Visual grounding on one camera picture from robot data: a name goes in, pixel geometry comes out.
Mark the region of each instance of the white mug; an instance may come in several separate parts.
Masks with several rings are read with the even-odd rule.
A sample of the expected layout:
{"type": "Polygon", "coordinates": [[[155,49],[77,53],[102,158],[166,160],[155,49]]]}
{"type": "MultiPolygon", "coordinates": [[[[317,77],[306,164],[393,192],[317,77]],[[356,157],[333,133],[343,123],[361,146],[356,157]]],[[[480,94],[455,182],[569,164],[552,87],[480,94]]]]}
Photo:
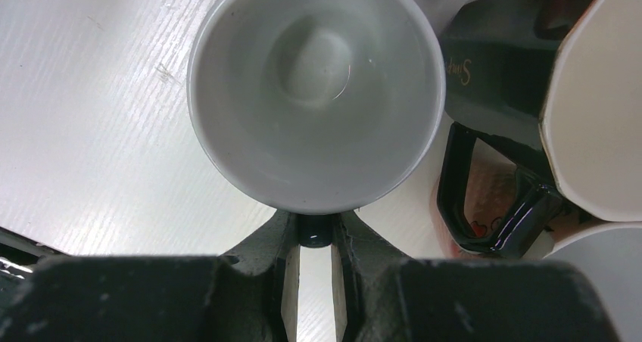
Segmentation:
{"type": "Polygon", "coordinates": [[[438,207],[460,246],[520,257],[566,203],[642,220],[642,86],[622,75],[642,71],[640,3],[479,0],[441,34],[455,123],[438,207]],[[462,209],[479,141],[519,168],[518,197],[484,237],[462,209]]]}
{"type": "Polygon", "coordinates": [[[236,188],[281,210],[337,213],[416,168],[444,76],[413,0],[218,0],[190,55],[189,113],[236,188]]]}

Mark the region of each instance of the wood grain texture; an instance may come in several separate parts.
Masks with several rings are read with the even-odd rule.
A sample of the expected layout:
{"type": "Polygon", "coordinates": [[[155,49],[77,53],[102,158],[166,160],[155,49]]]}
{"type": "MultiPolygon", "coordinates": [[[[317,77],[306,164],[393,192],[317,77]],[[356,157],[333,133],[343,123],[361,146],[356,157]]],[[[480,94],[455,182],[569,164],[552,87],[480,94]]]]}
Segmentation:
{"type": "MultiPolygon", "coordinates": [[[[466,0],[417,0],[440,30],[466,0]]],[[[189,50],[214,0],[0,0],[0,226],[66,253],[222,253],[273,210],[192,131],[189,50]]],[[[439,257],[428,198],[447,120],[401,187],[359,215],[439,257]]],[[[298,340],[333,340],[329,251],[302,253],[298,340]]]]}

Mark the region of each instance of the mug rim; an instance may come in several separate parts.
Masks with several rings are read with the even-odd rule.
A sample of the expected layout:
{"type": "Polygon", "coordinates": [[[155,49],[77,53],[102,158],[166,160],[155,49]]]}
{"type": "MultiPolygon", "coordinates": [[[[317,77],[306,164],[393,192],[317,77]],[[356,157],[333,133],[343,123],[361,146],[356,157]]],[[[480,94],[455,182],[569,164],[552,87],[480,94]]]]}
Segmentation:
{"type": "Polygon", "coordinates": [[[558,88],[565,69],[565,64],[572,52],[573,45],[582,36],[593,18],[601,11],[607,0],[593,0],[581,19],[573,26],[571,32],[564,38],[556,53],[553,70],[550,76],[550,83],[542,104],[539,118],[539,135],[544,153],[547,156],[550,170],[553,173],[555,186],[558,191],[574,204],[579,205],[590,214],[610,222],[636,222],[642,219],[642,208],[637,210],[618,210],[612,205],[598,204],[594,198],[588,197],[581,189],[573,185],[565,176],[564,166],[559,164],[560,146],[553,145],[555,136],[551,132],[551,120],[553,108],[557,99],[558,88]]]}
{"type": "Polygon", "coordinates": [[[204,43],[207,42],[209,35],[212,32],[212,29],[219,22],[225,9],[230,6],[235,0],[216,0],[210,10],[205,14],[201,25],[198,28],[195,40],[192,44],[192,50],[189,55],[189,62],[187,68],[187,102],[189,109],[189,117],[192,121],[192,128],[195,131],[196,137],[198,139],[201,148],[204,150],[207,157],[210,159],[210,162],[217,168],[221,175],[232,185],[234,185],[239,191],[243,192],[247,196],[255,199],[256,201],[266,204],[267,206],[274,207],[280,210],[287,210],[295,213],[303,214],[330,214],[330,213],[340,213],[348,210],[355,210],[358,207],[366,206],[371,204],[374,201],[377,201],[379,198],[384,197],[396,187],[398,187],[403,181],[405,181],[410,174],[417,168],[419,163],[423,160],[428,149],[431,147],[435,137],[437,135],[439,125],[441,124],[442,116],[444,113],[445,106],[445,92],[446,92],[446,78],[444,71],[444,59],[441,54],[441,46],[439,45],[438,37],[435,34],[435,31],[432,29],[432,26],[429,23],[427,16],[424,14],[422,9],[417,5],[414,0],[395,0],[398,2],[401,7],[406,11],[408,17],[415,23],[418,35],[418,39],[422,40],[422,45],[424,45],[434,56],[433,61],[428,66],[433,67],[435,72],[435,94],[437,96],[431,101],[435,102],[435,108],[437,113],[434,116],[434,123],[432,124],[431,134],[426,137],[427,141],[423,145],[423,149],[420,153],[417,153],[415,159],[403,172],[399,172],[399,176],[395,179],[395,182],[391,182],[390,185],[385,188],[381,188],[379,192],[373,193],[371,195],[358,195],[358,197],[351,197],[345,202],[336,203],[333,207],[325,207],[323,209],[313,207],[313,205],[305,206],[300,205],[297,202],[291,202],[288,204],[287,201],[278,201],[271,199],[265,194],[261,194],[259,191],[255,191],[251,183],[243,182],[240,179],[237,179],[235,176],[236,171],[228,169],[227,166],[221,162],[217,162],[217,150],[213,147],[206,146],[207,136],[204,130],[204,124],[199,119],[197,111],[195,109],[196,99],[196,69],[195,63],[198,62],[198,58],[202,56],[204,50],[204,43]]]}
{"type": "Polygon", "coordinates": [[[612,231],[612,230],[618,230],[618,229],[642,229],[642,222],[640,221],[634,221],[634,222],[628,222],[628,221],[603,221],[603,223],[600,223],[599,225],[595,225],[593,227],[589,227],[588,229],[581,230],[579,232],[576,232],[567,238],[564,238],[560,241],[554,242],[553,243],[553,248],[546,254],[545,257],[549,257],[550,255],[556,253],[557,251],[562,250],[564,247],[569,246],[570,244],[574,244],[575,242],[578,242],[582,239],[585,239],[589,236],[593,236],[596,234],[600,234],[602,232],[607,232],[607,231],[612,231]]]}

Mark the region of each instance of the mug handle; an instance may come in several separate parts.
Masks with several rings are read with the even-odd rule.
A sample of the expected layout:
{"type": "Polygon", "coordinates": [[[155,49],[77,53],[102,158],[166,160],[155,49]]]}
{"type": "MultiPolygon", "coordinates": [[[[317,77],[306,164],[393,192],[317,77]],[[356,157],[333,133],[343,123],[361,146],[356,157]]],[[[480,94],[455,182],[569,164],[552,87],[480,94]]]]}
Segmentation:
{"type": "Polygon", "coordinates": [[[504,258],[520,258],[544,230],[544,226],[564,204],[554,187],[527,171],[515,171],[517,192],[513,205],[489,236],[476,237],[464,215],[466,187],[472,151],[478,136],[465,126],[450,127],[448,145],[441,168],[437,207],[455,242],[473,253],[489,253],[504,258]]]}

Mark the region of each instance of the black mug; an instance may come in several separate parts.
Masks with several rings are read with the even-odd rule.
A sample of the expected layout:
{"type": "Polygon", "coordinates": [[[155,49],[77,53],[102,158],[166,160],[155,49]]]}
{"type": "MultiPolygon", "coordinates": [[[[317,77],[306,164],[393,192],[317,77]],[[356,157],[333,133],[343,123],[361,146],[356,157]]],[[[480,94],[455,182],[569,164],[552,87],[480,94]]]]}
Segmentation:
{"type": "Polygon", "coordinates": [[[594,0],[478,0],[440,38],[450,128],[437,205],[455,242],[474,253],[521,257],[569,203],[556,188],[541,113],[564,38],[594,0]],[[481,140],[517,165],[514,204],[489,236],[463,213],[472,152],[481,140]]]}

